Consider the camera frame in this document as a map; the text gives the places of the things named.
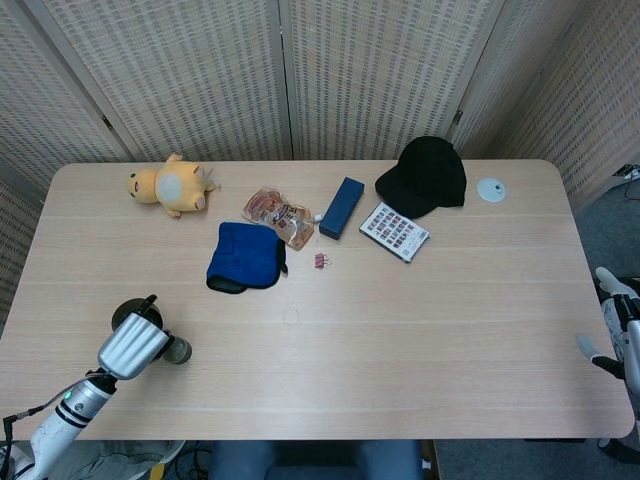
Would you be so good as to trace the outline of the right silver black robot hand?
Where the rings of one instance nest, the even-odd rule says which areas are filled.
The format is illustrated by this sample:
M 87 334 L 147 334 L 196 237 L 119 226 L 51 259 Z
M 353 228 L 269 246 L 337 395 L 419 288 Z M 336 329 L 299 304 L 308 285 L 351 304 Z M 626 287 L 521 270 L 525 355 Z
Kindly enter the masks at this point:
M 639 291 L 605 267 L 597 267 L 595 274 L 606 295 L 601 310 L 616 357 L 600 353 L 585 335 L 577 335 L 576 342 L 591 364 L 624 381 L 639 420 Z

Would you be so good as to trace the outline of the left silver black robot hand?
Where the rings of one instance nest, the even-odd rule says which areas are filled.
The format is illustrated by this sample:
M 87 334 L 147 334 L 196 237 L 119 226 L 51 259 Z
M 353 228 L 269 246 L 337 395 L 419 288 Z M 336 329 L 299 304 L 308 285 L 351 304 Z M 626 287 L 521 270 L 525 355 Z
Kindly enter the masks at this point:
M 154 323 L 150 317 L 157 310 L 156 300 L 155 294 L 143 299 L 99 349 L 99 366 L 117 380 L 137 377 L 170 341 L 162 322 Z

